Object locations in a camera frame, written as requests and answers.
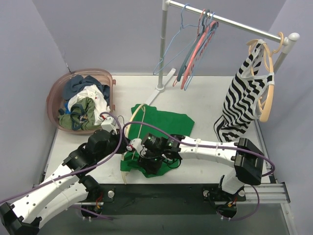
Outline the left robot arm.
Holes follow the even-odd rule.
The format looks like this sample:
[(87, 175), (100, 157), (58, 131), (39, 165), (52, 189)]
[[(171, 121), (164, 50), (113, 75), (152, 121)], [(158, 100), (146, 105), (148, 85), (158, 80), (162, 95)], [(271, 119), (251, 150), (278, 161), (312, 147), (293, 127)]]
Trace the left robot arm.
[(89, 173), (113, 155), (129, 150), (129, 142), (120, 131), (95, 131), (40, 185), (23, 193), (19, 200), (1, 205), (2, 225), (11, 235), (36, 235), (72, 205), (96, 200), (100, 185)]

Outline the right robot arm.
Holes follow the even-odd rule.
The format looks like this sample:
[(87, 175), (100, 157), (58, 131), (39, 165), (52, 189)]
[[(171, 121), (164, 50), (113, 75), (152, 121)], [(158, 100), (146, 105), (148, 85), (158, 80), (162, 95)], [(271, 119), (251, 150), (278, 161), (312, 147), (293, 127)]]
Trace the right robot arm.
[(227, 200), (244, 185), (261, 184), (264, 154), (249, 139), (239, 138), (235, 142), (211, 142), (183, 135), (169, 138), (156, 137), (148, 133), (144, 138), (131, 141), (139, 154), (138, 163), (149, 174), (156, 175), (163, 163), (171, 165), (185, 159), (216, 162), (232, 168), (221, 178), (217, 195)]

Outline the cream yellow hanger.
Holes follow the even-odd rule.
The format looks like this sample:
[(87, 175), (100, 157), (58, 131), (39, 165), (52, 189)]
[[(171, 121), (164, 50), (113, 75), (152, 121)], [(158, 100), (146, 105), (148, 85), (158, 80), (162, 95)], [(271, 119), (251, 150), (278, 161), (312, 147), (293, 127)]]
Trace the cream yellow hanger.
[[(145, 118), (145, 113), (146, 113), (145, 105), (146, 105), (146, 103), (142, 103), (142, 104), (140, 104), (140, 105), (137, 107), (137, 109), (136, 109), (136, 110), (134, 111), (134, 113), (132, 114), (132, 116), (131, 116), (131, 118), (130, 118), (130, 121), (133, 121), (133, 120), (134, 120), (134, 118), (136, 117), (136, 115), (137, 115), (137, 113), (139, 112), (139, 110), (142, 110), (142, 111), (143, 111), (142, 121), (144, 120), (144, 118)], [(125, 132), (125, 136), (126, 136), (126, 137), (128, 137), (129, 130), (130, 130), (130, 127), (126, 127), (126, 132)], [(121, 176), (122, 176), (123, 183), (126, 185), (126, 184), (127, 184), (127, 180), (126, 180), (127, 172), (121, 171)]]

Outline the green tank top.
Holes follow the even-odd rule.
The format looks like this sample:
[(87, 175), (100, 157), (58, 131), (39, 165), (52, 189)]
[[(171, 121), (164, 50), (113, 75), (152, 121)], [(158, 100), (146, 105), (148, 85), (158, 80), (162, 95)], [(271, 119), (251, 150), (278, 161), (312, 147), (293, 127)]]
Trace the green tank top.
[[(139, 105), (140, 104), (136, 104), (131, 108), (132, 114)], [(146, 113), (144, 120), (142, 121), (143, 111), (139, 110), (133, 121), (142, 121), (151, 124), (165, 131), (168, 134), (190, 136), (195, 122), (188, 115), (160, 111), (156, 107), (149, 105), (145, 105), (145, 108)], [(151, 133), (157, 137), (165, 137), (164, 134), (145, 125), (131, 124), (128, 127), (130, 127), (130, 130), (127, 138), (131, 140), (135, 138), (142, 139), (147, 133)], [(167, 172), (174, 170), (180, 166), (180, 163), (178, 161), (175, 161), (173, 163), (163, 162), (157, 175), (147, 174), (145, 170), (138, 165), (137, 162), (138, 157), (139, 155), (137, 153), (128, 152), (124, 154), (122, 160), (120, 161), (120, 170), (125, 172), (129, 172), (131, 170), (138, 170), (146, 178), (153, 178), (156, 176), (162, 176)]]

